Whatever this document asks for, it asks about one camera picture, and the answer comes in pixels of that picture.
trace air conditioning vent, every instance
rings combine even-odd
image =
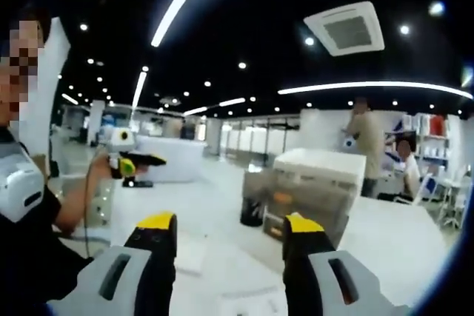
[[[308,16],[304,23],[332,56],[385,48],[377,13],[369,1]]]

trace ceiling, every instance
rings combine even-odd
[[[373,3],[385,50],[332,57],[317,40],[313,46],[305,44],[308,36],[314,38],[305,17],[359,1]],[[443,16],[429,14],[433,1],[444,3]],[[464,66],[474,60],[472,19],[465,10],[469,1],[187,0],[163,41],[153,47],[154,32],[172,0],[53,0],[72,44],[59,91],[80,102],[110,95],[115,103],[132,104],[139,73],[148,66],[141,107],[158,109],[163,107],[160,100],[170,97],[180,103],[173,110],[185,112],[246,98],[243,104],[205,112],[227,117],[231,110],[236,117],[272,114],[276,107],[280,114],[295,113],[308,103],[347,109],[348,101],[364,95],[374,109],[392,110],[397,101],[397,110],[462,110],[465,115],[472,111],[469,99],[434,90],[377,87],[293,95],[277,91],[348,81],[416,81],[459,88]],[[404,24],[410,27],[408,36],[400,33]],[[94,64],[87,63],[89,58]],[[244,70],[240,62],[247,65]]]

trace hand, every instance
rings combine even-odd
[[[90,164],[90,174],[99,179],[111,179],[112,172],[110,171],[108,154],[100,154],[94,158]],[[138,166],[134,175],[146,173],[148,171],[147,166]]]

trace black shirt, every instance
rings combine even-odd
[[[8,129],[0,127],[0,144],[11,140]],[[87,261],[53,233],[60,209],[45,186],[42,202],[19,222],[0,215],[0,315],[35,315],[31,307],[61,299],[75,288]]]

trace red object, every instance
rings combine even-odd
[[[432,116],[430,119],[430,135],[444,136],[444,119],[442,116]]]

